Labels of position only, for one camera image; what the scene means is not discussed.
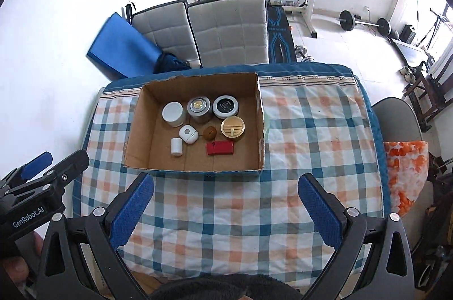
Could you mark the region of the person's left hand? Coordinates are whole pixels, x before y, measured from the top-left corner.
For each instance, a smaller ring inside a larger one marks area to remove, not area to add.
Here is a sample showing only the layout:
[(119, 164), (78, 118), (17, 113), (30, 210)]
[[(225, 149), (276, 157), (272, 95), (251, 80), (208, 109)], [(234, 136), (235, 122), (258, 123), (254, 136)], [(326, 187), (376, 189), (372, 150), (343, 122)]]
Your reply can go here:
[[(40, 256), (44, 239), (36, 232), (34, 234), (34, 254)], [(1, 268), (5, 270), (13, 283), (18, 286), (24, 283), (29, 274), (29, 268), (22, 257), (10, 257), (1, 260)]]

